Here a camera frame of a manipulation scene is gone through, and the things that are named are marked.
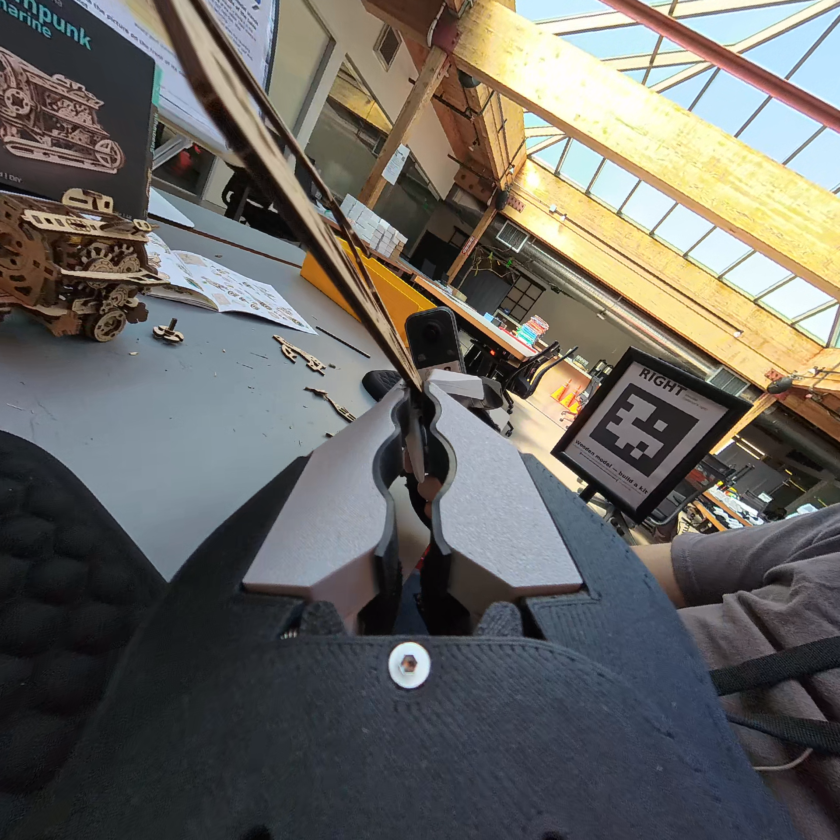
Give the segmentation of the black model kit box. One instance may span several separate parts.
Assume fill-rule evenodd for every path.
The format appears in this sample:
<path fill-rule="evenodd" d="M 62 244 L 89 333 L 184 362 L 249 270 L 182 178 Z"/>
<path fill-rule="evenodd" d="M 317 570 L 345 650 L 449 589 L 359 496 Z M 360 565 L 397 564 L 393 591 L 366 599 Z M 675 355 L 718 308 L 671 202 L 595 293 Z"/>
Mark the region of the black model kit box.
<path fill-rule="evenodd" d="M 77 2 L 1 2 L 1 189 L 146 217 L 154 61 Z"/>

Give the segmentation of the wooden part with grid end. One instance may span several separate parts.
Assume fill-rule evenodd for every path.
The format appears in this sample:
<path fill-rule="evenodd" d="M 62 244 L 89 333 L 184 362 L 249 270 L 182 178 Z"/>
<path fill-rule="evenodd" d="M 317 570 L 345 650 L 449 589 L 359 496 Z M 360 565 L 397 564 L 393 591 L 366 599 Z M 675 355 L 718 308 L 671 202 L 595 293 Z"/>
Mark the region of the wooden part with grid end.
<path fill-rule="evenodd" d="M 332 410 L 346 423 L 351 424 L 356 419 L 355 415 L 353 415 L 346 407 L 336 402 L 326 390 L 313 386 L 305 386 L 303 390 L 321 398 L 324 402 L 329 404 Z"/>

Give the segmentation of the stack of white boxes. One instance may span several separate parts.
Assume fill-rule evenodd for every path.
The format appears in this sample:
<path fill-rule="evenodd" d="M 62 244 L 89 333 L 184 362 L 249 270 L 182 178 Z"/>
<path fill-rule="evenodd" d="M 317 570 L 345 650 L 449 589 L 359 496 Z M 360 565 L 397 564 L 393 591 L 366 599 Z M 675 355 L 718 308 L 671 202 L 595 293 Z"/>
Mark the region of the stack of white boxes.
<path fill-rule="evenodd" d="M 394 226 L 350 193 L 345 195 L 340 208 L 355 233 L 368 246 L 387 257 L 397 258 L 401 255 L 407 237 Z"/>

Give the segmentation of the yellow plastic bin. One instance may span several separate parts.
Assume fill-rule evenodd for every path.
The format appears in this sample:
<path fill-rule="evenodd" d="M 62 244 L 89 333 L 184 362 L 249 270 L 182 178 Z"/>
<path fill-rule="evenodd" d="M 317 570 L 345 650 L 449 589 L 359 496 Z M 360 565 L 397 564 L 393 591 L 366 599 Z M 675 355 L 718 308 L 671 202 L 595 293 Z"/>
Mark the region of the yellow plastic bin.
<path fill-rule="evenodd" d="M 435 304 L 376 259 L 363 256 L 362 260 L 384 303 L 385 309 L 394 322 L 401 341 L 407 347 L 408 341 L 405 329 L 407 318 L 415 313 L 433 309 L 436 307 Z M 350 304 L 344 299 L 339 289 L 336 288 L 311 254 L 306 254 L 300 273 L 304 280 L 320 290 L 321 293 L 339 305 L 342 310 L 349 313 L 353 318 L 356 317 Z"/>

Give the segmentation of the black office chairs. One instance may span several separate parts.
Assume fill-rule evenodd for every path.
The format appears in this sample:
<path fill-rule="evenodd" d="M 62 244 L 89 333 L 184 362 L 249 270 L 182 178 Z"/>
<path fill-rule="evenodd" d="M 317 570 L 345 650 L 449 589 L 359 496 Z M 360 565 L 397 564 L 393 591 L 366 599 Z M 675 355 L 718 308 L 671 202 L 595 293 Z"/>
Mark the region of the black office chairs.
<path fill-rule="evenodd" d="M 556 364 L 565 361 L 576 354 L 578 345 L 559 353 L 559 342 L 553 342 L 546 349 L 540 351 L 531 359 L 523 362 L 509 377 L 502 383 L 502 394 L 508 402 L 512 396 L 522 400 L 528 399 L 536 392 L 542 378 L 547 371 Z"/>

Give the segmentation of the long wooden desk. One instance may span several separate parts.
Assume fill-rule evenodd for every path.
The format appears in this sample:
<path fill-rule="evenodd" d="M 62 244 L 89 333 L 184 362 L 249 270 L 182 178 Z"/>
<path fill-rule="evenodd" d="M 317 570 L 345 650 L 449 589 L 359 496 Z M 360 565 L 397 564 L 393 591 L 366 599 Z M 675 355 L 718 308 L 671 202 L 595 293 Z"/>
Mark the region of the long wooden desk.
<path fill-rule="evenodd" d="M 501 354 L 518 362 L 530 360 L 537 351 L 517 339 L 514 335 L 487 320 L 481 313 L 468 304 L 447 294 L 445 289 L 437 283 L 428 280 L 420 274 L 413 274 L 410 282 L 431 301 L 439 306 L 449 308 L 461 324 L 477 341 L 489 348 L 495 348 Z"/>

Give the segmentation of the black framed marker sign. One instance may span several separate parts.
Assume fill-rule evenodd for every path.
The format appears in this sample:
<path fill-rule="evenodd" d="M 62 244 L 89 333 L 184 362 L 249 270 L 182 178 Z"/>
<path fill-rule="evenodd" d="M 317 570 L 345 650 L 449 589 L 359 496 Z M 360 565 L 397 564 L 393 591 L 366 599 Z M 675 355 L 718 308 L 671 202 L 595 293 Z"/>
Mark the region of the black framed marker sign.
<path fill-rule="evenodd" d="M 632 347 L 551 455 L 639 523 L 750 407 L 741 397 Z"/>

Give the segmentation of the instruction poster board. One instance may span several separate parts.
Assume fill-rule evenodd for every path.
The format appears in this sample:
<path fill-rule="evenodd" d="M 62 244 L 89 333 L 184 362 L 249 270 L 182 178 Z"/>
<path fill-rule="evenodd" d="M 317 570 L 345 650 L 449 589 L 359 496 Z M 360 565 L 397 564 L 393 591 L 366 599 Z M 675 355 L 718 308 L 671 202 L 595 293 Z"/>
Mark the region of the instruction poster board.
<path fill-rule="evenodd" d="M 228 147 L 196 99 L 152 1 L 80 1 L 88 12 L 154 59 L 160 72 L 159 114 L 176 131 L 216 154 Z M 262 85 L 270 74 L 278 2 L 208 1 L 246 66 Z"/>

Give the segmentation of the laser-cut plywood parts sheet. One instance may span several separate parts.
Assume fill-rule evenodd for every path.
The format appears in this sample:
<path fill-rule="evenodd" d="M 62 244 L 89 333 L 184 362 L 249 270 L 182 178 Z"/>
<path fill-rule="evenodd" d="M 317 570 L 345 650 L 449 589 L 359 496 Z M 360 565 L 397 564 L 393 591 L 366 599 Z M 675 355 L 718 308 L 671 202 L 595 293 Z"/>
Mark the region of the laser-cut plywood parts sheet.
<path fill-rule="evenodd" d="M 230 150 L 258 189 L 271 198 L 404 381 L 422 394 L 422 378 L 362 259 L 368 249 L 213 10 L 201 1 L 155 1 L 154 7 L 196 98 Z M 310 174 L 348 240 L 349 253 L 308 198 L 287 154 Z"/>

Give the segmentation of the silver air duct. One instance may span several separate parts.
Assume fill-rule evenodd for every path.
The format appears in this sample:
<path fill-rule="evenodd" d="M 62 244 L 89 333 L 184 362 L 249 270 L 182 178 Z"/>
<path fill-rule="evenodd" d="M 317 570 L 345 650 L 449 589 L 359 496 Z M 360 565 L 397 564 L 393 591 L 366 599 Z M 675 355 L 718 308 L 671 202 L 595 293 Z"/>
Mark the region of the silver air duct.
<path fill-rule="evenodd" d="M 551 249 L 542 248 L 529 239 L 519 253 L 519 263 L 521 270 L 529 272 L 545 286 L 579 302 L 594 315 L 625 332 L 633 346 L 640 350 L 706 378 L 722 368 L 709 353 Z"/>

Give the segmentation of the person's right forearm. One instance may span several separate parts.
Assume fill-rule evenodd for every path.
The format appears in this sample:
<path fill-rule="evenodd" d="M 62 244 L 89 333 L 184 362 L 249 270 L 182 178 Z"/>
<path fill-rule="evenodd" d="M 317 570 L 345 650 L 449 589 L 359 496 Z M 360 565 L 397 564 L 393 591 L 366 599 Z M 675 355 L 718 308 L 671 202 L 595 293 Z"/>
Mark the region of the person's right forearm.
<path fill-rule="evenodd" d="M 653 543 L 635 545 L 632 551 L 643 563 L 649 573 L 666 593 L 668 599 L 677 609 L 687 606 L 686 598 L 676 578 L 672 557 L 672 543 Z"/>

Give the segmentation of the person's right hand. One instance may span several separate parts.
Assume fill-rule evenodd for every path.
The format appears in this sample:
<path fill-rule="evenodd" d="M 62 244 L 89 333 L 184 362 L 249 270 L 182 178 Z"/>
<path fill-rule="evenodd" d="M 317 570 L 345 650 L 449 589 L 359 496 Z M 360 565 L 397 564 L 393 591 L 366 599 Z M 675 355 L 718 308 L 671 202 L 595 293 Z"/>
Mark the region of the person's right hand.
<path fill-rule="evenodd" d="M 432 502 L 442 488 L 442 482 L 435 476 L 425 476 L 418 481 L 413 473 L 406 475 L 406 488 L 416 515 L 428 528 L 431 527 Z"/>

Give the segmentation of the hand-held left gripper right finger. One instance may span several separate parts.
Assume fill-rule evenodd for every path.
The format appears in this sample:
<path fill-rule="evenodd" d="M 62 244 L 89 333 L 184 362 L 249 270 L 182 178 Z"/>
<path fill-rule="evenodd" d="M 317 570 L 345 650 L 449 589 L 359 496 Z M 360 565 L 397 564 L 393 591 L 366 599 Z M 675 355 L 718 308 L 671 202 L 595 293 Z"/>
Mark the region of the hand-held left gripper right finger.
<path fill-rule="evenodd" d="M 513 444 L 435 382 L 425 472 L 430 501 L 423 617 L 434 634 L 467 634 L 488 607 L 583 592 L 584 580 Z"/>

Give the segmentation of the curved wooden part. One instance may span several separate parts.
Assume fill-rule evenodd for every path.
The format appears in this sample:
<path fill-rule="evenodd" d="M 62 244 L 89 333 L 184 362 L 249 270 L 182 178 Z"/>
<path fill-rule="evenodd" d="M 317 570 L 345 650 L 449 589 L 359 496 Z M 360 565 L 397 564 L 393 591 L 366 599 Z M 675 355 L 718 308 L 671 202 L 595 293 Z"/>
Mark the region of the curved wooden part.
<path fill-rule="evenodd" d="M 303 360 L 310 371 L 313 371 L 314 373 L 317 373 L 319 375 L 326 375 L 325 373 L 327 370 L 327 366 L 324 363 L 322 363 L 317 357 L 305 350 L 298 348 L 297 346 L 290 343 L 288 340 L 284 339 L 278 334 L 274 334 L 272 338 L 279 344 L 280 351 L 282 352 L 283 356 L 291 363 L 294 364 L 299 359 Z"/>

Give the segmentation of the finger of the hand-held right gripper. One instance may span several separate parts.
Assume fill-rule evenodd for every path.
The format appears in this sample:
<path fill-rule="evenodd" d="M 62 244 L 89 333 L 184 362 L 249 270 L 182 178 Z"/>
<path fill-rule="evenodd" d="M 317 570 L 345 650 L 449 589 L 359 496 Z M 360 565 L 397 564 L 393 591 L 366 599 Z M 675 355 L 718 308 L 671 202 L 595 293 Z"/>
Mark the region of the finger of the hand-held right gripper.
<path fill-rule="evenodd" d="M 427 383 L 434 384 L 446 394 L 468 400 L 485 400 L 482 378 L 449 369 L 432 369 L 427 372 Z"/>

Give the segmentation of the assembly instruction booklet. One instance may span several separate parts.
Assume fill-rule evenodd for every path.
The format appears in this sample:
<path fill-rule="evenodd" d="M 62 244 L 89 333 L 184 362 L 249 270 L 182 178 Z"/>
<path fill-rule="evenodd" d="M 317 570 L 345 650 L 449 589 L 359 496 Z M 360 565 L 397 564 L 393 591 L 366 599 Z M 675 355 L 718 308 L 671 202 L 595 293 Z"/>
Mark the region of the assembly instruction booklet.
<path fill-rule="evenodd" d="M 283 328 L 307 334 L 316 331 L 279 292 L 198 254 L 171 249 L 157 234 L 145 246 L 150 266 L 164 285 L 153 297 L 179 301 L 213 312 L 257 316 Z"/>

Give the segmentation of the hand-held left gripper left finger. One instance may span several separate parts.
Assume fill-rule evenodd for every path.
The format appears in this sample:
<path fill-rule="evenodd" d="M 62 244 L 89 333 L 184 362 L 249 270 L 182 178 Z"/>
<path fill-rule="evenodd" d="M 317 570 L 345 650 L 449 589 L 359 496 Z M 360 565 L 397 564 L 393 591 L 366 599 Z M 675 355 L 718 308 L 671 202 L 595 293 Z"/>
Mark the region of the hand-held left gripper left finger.
<path fill-rule="evenodd" d="M 399 610 L 394 481 L 410 395 L 398 385 L 315 449 L 243 579 L 249 592 L 330 602 L 351 628 L 390 634 Z"/>

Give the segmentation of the wooden submarine model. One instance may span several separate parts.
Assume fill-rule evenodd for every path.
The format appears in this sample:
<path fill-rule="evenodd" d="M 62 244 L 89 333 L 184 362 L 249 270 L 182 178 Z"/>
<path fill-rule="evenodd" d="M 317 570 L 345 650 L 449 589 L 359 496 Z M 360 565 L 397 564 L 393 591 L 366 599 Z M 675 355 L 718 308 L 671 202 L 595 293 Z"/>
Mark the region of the wooden submarine model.
<path fill-rule="evenodd" d="M 1 193 L 1 319 L 20 310 L 57 337 L 105 343 L 144 322 L 139 295 L 168 280 L 145 246 L 152 226 L 110 196 L 71 188 L 60 202 Z"/>

